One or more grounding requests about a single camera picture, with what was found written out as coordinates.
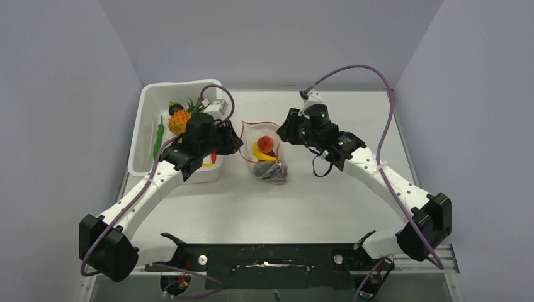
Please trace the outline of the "clear zip top bag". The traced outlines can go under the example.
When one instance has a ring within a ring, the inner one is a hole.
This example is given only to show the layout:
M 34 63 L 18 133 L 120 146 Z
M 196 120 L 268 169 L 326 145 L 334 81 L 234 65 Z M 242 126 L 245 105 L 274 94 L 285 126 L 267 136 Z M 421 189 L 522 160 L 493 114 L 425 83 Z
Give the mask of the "clear zip top bag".
M 282 185 L 288 181 L 288 165 L 277 134 L 279 126 L 270 121 L 242 122 L 239 149 L 250 173 L 260 181 Z

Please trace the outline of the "yellow toy banana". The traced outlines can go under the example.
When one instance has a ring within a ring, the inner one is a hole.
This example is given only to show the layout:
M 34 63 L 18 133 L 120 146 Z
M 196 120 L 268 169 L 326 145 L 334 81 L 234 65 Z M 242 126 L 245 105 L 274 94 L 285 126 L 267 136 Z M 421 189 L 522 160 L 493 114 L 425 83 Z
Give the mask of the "yellow toy banana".
M 259 161 L 278 162 L 278 158 L 276 155 L 271 156 L 260 151 L 258 144 L 256 142 L 253 143 L 252 153 Z

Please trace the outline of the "orange toy peach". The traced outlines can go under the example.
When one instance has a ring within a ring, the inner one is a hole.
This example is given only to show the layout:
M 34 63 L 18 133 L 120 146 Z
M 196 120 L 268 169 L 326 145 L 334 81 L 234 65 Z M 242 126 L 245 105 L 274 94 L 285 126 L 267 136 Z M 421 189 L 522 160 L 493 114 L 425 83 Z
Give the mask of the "orange toy peach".
M 268 154 L 273 151 L 275 147 L 274 139 L 269 135 L 264 135 L 257 139 L 256 145 L 260 152 Z

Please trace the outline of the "purple toy grape bunch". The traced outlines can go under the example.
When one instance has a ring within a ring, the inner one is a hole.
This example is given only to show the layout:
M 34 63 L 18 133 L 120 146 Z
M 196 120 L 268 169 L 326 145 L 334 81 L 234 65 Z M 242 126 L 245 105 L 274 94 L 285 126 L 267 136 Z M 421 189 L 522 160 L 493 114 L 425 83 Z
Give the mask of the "purple toy grape bunch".
M 288 167 L 282 162 L 258 162 L 253 164 L 252 174 L 258 179 L 271 184 L 286 184 Z

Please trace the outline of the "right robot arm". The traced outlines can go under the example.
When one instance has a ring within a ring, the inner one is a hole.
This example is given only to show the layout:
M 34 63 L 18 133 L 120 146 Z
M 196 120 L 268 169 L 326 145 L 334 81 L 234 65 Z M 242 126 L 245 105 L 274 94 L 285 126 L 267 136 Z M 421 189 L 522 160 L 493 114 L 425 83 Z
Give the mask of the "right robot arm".
M 283 142 L 316 149 L 318 156 L 365 184 L 406 222 L 402 228 L 365 235 L 354 251 L 358 266 L 368 269 L 379 258 L 397 254 L 422 262 L 451 234 L 450 198 L 417 187 L 378 160 L 363 140 L 330 121 L 326 105 L 291 108 L 277 134 Z

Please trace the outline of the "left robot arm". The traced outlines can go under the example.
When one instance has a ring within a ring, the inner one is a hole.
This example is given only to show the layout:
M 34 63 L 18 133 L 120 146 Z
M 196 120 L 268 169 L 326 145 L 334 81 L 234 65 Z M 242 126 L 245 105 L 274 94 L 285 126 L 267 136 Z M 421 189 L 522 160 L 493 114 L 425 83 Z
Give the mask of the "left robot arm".
M 134 268 L 170 261 L 182 244 L 142 242 L 135 233 L 147 216 L 174 189 L 184 184 L 211 154 L 236 153 L 243 142 L 229 119 L 208 113 L 193 116 L 186 131 L 162 145 L 151 170 L 122 199 L 99 215 L 86 215 L 79 224 L 82 276 L 103 274 L 114 282 Z

